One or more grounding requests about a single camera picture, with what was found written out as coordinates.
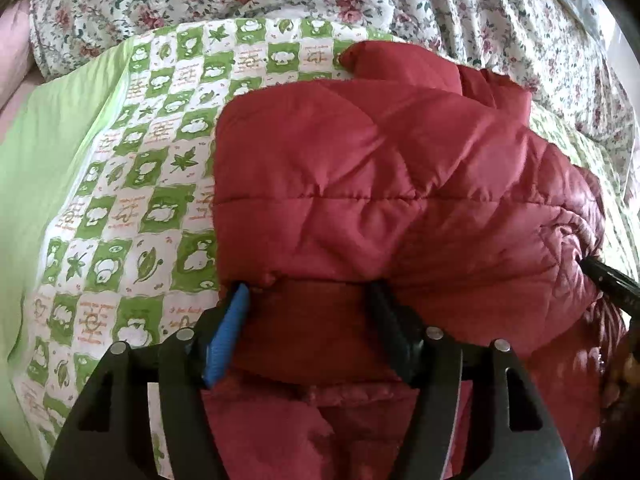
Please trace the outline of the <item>person's right hand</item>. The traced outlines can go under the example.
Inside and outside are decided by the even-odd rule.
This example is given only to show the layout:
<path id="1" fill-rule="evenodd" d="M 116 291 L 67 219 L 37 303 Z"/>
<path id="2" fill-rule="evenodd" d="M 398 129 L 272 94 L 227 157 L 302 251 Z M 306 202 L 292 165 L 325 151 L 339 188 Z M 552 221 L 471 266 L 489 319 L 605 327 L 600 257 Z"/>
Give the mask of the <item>person's right hand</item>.
<path id="1" fill-rule="evenodd" d="M 602 408 L 618 408 L 623 395 L 639 388 L 639 327 L 631 326 L 620 340 L 603 377 Z"/>

